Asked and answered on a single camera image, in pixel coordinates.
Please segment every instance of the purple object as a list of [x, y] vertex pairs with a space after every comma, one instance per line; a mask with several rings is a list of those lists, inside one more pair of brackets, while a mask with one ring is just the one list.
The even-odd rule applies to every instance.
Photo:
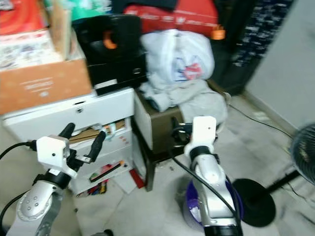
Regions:
[[[226, 187], [229, 192], [232, 193], [232, 188], [228, 182], [226, 182]], [[244, 208], [242, 205], [242, 200], [239, 194], [236, 192], [236, 196], [240, 206], [240, 216], [243, 219], [244, 216]], [[200, 214], [197, 214], [198, 210], [200, 212], [200, 208], [198, 205], [198, 193], [195, 189], [193, 182], [191, 181], [186, 190], [186, 199], [183, 206], [183, 215], [186, 223], [193, 229], [203, 232], [203, 226], [200, 219]]]

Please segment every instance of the black speaker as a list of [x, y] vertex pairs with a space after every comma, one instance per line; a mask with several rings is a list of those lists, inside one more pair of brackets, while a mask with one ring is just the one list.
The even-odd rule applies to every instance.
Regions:
[[146, 80], [141, 20], [132, 15], [105, 15], [82, 19], [74, 29], [86, 56], [97, 94]]

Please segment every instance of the white wall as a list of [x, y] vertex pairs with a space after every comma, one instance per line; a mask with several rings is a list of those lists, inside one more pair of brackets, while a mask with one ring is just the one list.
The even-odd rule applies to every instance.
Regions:
[[296, 1], [246, 89], [295, 128], [315, 122], [314, 11]]

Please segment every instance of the fan base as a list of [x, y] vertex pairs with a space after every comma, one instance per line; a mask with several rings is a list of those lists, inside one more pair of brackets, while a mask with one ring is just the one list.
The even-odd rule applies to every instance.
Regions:
[[271, 195], [265, 195], [255, 202], [250, 202], [252, 196], [265, 191], [265, 187], [251, 179], [237, 179], [233, 186], [242, 198], [244, 206], [243, 221], [254, 227], [269, 225], [276, 216], [276, 205]]

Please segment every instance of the gray cloth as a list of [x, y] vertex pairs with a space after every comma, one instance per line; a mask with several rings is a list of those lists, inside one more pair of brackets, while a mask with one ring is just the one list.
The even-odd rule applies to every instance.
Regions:
[[155, 75], [149, 76], [150, 82], [143, 83], [140, 90], [153, 108], [159, 112], [169, 107], [179, 106], [185, 122], [192, 122], [196, 116], [213, 116], [217, 123], [227, 118], [224, 98], [212, 91], [204, 80], [190, 80], [172, 85], [156, 83]]

